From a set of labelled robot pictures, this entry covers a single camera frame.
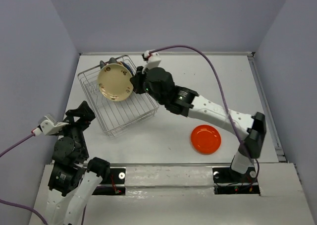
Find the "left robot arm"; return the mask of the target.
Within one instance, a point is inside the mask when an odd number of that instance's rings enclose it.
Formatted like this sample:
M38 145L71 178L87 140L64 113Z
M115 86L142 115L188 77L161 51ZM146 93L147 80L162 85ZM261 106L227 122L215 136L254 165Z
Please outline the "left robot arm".
M95 119L86 101L68 110L62 122L46 115L40 123L45 135L59 137L53 148L45 218L50 225L75 225L97 186L109 179L110 163L89 158L84 130Z

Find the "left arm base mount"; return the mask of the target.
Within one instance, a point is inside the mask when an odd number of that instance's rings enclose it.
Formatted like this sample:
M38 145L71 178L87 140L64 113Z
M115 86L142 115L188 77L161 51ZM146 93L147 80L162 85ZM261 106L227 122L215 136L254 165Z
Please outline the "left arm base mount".
M110 168L109 176L97 186L95 196L123 196L125 187L126 168Z

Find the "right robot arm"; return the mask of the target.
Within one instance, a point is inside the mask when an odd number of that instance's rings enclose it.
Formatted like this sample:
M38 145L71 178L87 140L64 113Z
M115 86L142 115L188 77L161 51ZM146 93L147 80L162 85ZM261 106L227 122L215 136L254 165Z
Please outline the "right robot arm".
M243 179L252 162L260 157L266 135L263 113L244 114L213 103L194 90L175 85L172 75L161 67L143 72L140 66L130 82L136 94L149 94L169 112L202 120L236 135L240 145L228 169L231 180Z

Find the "teal round ceramic plate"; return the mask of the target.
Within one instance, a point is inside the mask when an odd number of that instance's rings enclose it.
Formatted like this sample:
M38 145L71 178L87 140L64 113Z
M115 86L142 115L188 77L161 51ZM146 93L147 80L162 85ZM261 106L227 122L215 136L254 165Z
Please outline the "teal round ceramic plate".
M101 60L99 66L100 66L100 69L102 69L103 67L106 66L106 63Z

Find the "dark blue leaf-shaped plate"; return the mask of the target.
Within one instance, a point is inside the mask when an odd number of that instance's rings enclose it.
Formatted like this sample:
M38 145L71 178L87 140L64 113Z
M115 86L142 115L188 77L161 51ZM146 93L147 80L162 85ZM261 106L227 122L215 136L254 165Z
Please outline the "dark blue leaf-shaped plate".
M131 67L129 65L127 65L125 62L121 62L122 65L131 73L132 76L134 76L133 70L131 69Z

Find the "grey deer pattern plate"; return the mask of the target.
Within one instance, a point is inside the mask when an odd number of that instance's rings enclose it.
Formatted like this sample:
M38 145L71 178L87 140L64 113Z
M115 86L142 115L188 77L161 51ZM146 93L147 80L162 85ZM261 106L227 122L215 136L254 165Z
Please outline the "grey deer pattern plate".
M109 64L118 64L118 61L117 61L115 58L111 57L111 58L109 59L108 63L109 63Z

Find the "orange round plate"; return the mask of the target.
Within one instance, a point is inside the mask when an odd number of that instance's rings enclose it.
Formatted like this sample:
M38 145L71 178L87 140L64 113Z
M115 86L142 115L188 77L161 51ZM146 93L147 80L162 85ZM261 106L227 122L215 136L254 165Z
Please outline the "orange round plate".
M191 132L190 141L195 151L203 155L211 155L220 148L221 135L210 125L199 125Z

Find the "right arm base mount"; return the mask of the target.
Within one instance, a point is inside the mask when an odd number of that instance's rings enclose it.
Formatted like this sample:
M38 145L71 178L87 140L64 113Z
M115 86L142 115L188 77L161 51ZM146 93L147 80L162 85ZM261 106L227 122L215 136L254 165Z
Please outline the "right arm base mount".
M254 167L249 167L245 174L237 173L230 167L213 168L213 182L215 195L260 195L257 170Z

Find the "cream floral round plate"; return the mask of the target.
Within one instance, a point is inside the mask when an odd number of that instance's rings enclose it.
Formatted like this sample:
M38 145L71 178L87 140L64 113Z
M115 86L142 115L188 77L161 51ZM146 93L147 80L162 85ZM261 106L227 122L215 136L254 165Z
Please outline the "cream floral round plate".
M131 73L124 66L107 64L99 71L97 77L99 91L108 100L124 101L133 93L131 77Z

